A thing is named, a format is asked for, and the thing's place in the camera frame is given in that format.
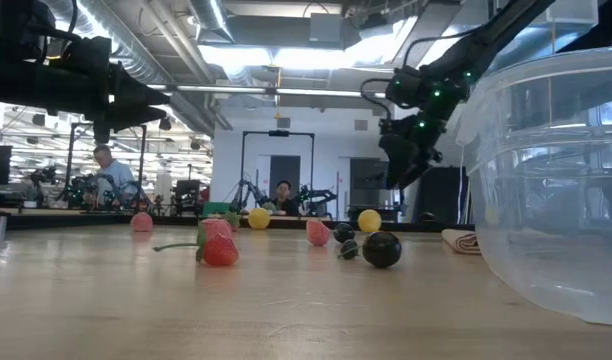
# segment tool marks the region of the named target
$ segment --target yellow ball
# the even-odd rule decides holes
[[[255,230],[264,230],[270,224],[270,214],[268,210],[256,208],[248,214],[248,225]]]
[[[359,229],[363,232],[377,232],[382,226],[382,217],[375,210],[364,210],[357,219]]]

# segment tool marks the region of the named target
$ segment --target small black ball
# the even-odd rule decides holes
[[[357,246],[357,242],[355,240],[346,240],[344,241],[344,244],[339,252],[342,258],[345,260],[351,260],[359,255],[359,246]]]
[[[395,265],[402,256],[402,244],[397,236],[387,232],[375,232],[362,244],[364,259],[373,266],[385,269]]]
[[[353,230],[352,226],[341,223],[335,226],[335,229],[333,230],[333,237],[335,240],[343,244],[346,240],[352,240],[355,238],[355,230]]]

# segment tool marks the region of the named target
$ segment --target towel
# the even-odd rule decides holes
[[[473,231],[446,229],[442,237],[453,250],[460,254],[480,255],[477,235]]]

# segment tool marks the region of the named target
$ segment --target person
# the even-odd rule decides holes
[[[122,193],[122,198],[115,199],[113,205],[120,205],[124,203],[124,200],[132,199],[137,193],[137,188],[132,184],[135,181],[135,177],[132,171],[130,171],[130,167],[113,159],[113,154],[107,145],[97,146],[93,150],[93,157],[101,168],[100,173],[112,176],[115,186]],[[112,191],[113,188],[106,179],[99,179],[97,189],[97,202],[103,204],[104,191]]]
[[[288,198],[290,195],[291,185],[287,180],[282,180],[277,183],[277,198],[273,199],[277,215],[299,216],[299,207],[294,200]]]

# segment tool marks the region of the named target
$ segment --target plastic bin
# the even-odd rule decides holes
[[[491,270],[542,307],[612,325],[612,48],[483,78],[456,134]]]

